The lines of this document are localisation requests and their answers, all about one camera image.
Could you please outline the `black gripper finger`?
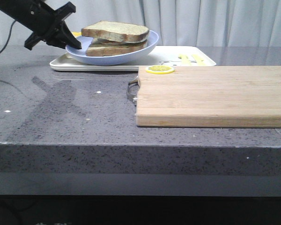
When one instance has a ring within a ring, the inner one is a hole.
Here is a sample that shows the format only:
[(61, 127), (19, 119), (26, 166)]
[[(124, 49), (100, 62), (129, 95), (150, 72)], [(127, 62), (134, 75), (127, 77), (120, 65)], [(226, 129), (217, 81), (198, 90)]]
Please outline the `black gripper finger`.
[(72, 13), (76, 12), (76, 6), (68, 2), (65, 5), (54, 10), (54, 23), (60, 23), (68, 18)]
[(62, 49), (65, 49), (67, 45), (75, 49), (81, 49), (80, 41), (74, 37), (64, 21), (55, 26), (46, 38), (46, 43)]

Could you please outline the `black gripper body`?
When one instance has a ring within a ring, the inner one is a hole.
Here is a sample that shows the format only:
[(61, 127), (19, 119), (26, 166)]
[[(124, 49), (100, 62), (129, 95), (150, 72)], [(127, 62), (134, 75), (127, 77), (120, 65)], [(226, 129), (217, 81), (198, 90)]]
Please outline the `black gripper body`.
[(41, 0), (0, 0), (0, 11), (32, 31), (24, 47), (32, 48), (40, 41), (61, 47), (56, 38), (61, 22), (57, 12)]

